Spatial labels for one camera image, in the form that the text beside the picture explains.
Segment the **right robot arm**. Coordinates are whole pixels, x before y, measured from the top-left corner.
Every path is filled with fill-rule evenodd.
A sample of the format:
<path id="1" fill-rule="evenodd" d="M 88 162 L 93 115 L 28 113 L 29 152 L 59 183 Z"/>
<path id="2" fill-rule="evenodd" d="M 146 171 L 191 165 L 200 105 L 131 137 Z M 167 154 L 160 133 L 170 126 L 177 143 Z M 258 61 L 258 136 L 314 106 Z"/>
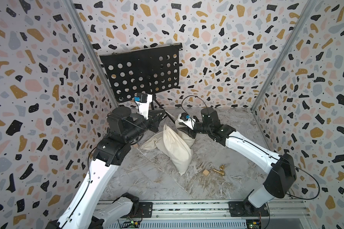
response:
<path id="1" fill-rule="evenodd" d="M 235 128 L 220 122 L 213 108 L 201 110 L 202 121 L 188 113 L 181 113 L 177 122 L 179 130 L 195 138 L 197 134 L 207 134 L 212 140 L 235 150 L 254 162 L 266 174 L 263 184 L 249 193 L 242 202 L 242 209 L 252 214 L 274 198 L 284 198 L 296 180 L 296 170 L 292 156 L 279 155 L 250 141 Z"/>

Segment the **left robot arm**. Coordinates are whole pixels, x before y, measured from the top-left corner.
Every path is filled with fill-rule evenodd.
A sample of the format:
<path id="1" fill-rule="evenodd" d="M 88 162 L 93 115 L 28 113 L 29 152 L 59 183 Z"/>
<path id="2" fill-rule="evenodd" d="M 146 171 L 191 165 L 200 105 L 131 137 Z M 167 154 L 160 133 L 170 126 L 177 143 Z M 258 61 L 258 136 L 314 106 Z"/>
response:
<path id="1" fill-rule="evenodd" d="M 107 116 L 108 133 L 92 150 L 87 159 L 88 173 L 74 199 L 58 219 L 47 224 L 48 229 L 106 229 L 129 214 L 136 215 L 139 198 L 123 194 L 102 210 L 96 206 L 108 182 L 115 174 L 131 147 L 147 131 L 158 132 L 164 110 L 132 113 L 128 107 L 118 107 Z"/>

